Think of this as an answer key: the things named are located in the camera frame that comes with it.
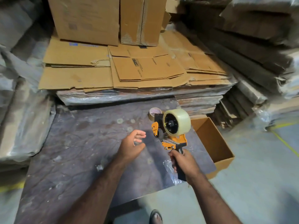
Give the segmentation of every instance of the hand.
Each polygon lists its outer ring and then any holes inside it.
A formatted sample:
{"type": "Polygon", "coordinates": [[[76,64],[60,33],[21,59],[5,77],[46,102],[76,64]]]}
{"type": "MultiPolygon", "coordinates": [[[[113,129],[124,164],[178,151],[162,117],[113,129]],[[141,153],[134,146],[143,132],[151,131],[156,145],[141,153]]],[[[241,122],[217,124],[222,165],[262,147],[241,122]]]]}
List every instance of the hand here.
{"type": "Polygon", "coordinates": [[[145,144],[142,143],[140,138],[145,138],[145,132],[140,130],[133,130],[128,136],[126,136],[118,149],[116,157],[129,164],[132,162],[141,151],[145,148],[145,144]]]}
{"type": "Polygon", "coordinates": [[[177,173],[175,162],[176,159],[178,165],[186,175],[187,182],[189,184],[192,184],[192,181],[201,173],[200,168],[197,165],[192,154],[186,149],[183,149],[183,154],[180,154],[177,150],[174,149],[171,150],[168,154],[171,158],[174,172],[177,173]]]}

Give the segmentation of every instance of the person's right arm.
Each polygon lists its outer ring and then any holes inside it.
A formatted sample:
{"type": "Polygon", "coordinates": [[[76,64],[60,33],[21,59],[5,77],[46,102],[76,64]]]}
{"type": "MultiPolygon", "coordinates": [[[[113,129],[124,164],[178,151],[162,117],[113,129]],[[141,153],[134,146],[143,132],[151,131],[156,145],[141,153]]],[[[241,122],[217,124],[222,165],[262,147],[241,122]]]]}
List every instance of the person's right arm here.
{"type": "Polygon", "coordinates": [[[187,182],[192,186],[207,224],[242,224],[230,207],[224,202],[217,190],[201,172],[191,153],[183,149],[183,155],[176,150],[169,152],[186,175],[187,182]]]}

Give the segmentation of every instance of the forearm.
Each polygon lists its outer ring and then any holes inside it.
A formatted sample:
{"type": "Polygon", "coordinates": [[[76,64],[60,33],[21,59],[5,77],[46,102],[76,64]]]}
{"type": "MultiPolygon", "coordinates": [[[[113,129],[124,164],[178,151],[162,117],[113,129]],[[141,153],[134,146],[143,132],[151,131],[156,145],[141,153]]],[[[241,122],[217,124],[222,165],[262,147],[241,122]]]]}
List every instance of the forearm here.
{"type": "Polygon", "coordinates": [[[125,170],[123,160],[115,157],[101,176],[73,204],[59,224],[102,224],[112,201],[118,182],[125,170]]]}
{"type": "Polygon", "coordinates": [[[191,182],[207,224],[241,224],[203,173],[199,173],[191,182]]]}

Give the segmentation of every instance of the tape roll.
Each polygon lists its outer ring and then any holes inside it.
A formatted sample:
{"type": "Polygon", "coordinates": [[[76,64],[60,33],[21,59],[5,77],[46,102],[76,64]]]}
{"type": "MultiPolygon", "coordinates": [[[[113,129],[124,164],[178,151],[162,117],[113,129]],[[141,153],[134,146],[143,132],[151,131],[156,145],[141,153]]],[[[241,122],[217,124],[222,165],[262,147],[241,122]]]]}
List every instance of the tape roll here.
{"type": "Polygon", "coordinates": [[[153,107],[150,109],[150,111],[148,112],[148,117],[152,122],[155,121],[155,114],[162,114],[162,110],[157,107],[153,107]]]}
{"type": "Polygon", "coordinates": [[[173,109],[168,110],[163,115],[163,123],[165,124],[165,117],[171,114],[173,115],[178,123],[178,131],[175,133],[170,133],[167,128],[165,128],[166,133],[172,137],[178,137],[182,134],[188,133],[191,128],[191,120],[188,113],[184,109],[173,109]]]}

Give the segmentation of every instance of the table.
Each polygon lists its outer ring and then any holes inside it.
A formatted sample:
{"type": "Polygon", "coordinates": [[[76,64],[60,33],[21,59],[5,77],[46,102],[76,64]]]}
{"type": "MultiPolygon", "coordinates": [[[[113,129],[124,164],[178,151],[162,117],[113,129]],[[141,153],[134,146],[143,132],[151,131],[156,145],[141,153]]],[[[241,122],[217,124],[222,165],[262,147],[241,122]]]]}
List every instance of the table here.
{"type": "MultiPolygon", "coordinates": [[[[175,98],[140,101],[107,107],[57,108],[46,142],[31,160],[15,224],[53,224],[69,210],[117,152],[133,129],[144,130],[146,148],[122,175],[111,207],[171,186],[164,161],[167,151],[154,137],[148,119],[152,107],[179,106],[175,98]]],[[[186,147],[204,173],[216,170],[196,132],[191,129],[186,147]]]]}

